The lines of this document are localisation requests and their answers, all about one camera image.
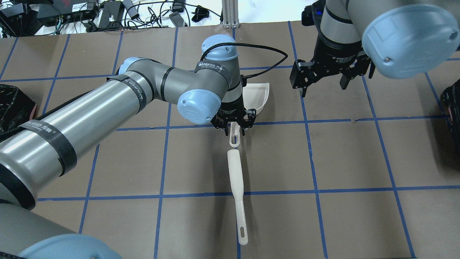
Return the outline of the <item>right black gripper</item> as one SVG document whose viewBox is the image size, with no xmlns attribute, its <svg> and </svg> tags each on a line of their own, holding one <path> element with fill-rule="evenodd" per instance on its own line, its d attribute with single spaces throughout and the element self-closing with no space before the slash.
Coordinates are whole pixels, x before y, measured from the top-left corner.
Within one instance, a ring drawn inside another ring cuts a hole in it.
<svg viewBox="0 0 460 259">
<path fill-rule="evenodd" d="M 341 44 L 317 41 L 312 60 L 295 60 L 290 74 L 290 83 L 299 90 L 302 98 L 307 88 L 324 77 L 342 74 L 340 87 L 346 90 L 350 81 L 368 72 L 372 60 L 361 47 L 361 43 Z"/>
</svg>

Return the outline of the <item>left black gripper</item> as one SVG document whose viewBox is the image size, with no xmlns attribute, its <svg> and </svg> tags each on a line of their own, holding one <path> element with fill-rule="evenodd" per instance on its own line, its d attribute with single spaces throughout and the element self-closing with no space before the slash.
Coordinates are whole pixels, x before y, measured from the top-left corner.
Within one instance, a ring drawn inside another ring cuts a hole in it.
<svg viewBox="0 0 460 259">
<path fill-rule="evenodd" d="M 224 102 L 211 119 L 211 124 L 229 136 L 229 123 L 236 122 L 241 128 L 241 134 L 245 136 L 246 130 L 254 125 L 256 117 L 257 110 L 246 109 L 243 102 Z"/>
</svg>

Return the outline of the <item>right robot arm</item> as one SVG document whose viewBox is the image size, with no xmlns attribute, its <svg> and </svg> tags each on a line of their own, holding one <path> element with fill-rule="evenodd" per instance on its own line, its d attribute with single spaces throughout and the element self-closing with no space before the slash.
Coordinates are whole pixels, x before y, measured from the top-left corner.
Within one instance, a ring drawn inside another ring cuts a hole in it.
<svg viewBox="0 0 460 259">
<path fill-rule="evenodd" d="M 295 60 L 289 77 L 302 97 L 310 85 L 338 74 L 343 90 L 375 70 L 411 78 L 459 48 L 458 0 L 318 0 L 305 7 L 301 23 L 318 33 L 312 59 Z"/>
</svg>

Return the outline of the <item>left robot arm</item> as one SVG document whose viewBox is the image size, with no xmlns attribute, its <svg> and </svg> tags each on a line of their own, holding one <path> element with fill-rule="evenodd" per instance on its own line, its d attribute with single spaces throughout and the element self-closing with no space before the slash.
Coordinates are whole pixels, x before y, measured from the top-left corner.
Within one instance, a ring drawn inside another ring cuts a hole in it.
<svg viewBox="0 0 460 259">
<path fill-rule="evenodd" d="M 77 234 L 32 212 L 37 196 L 76 167 L 92 147 L 153 100 L 177 105 L 194 124 L 227 123 L 251 128 L 255 109 L 246 110 L 237 46 L 228 35 L 202 43 L 202 57 L 189 72 L 148 58 L 130 57 L 102 86 L 22 123 L 1 142 L 2 259 L 120 259 L 104 242 Z"/>
</svg>

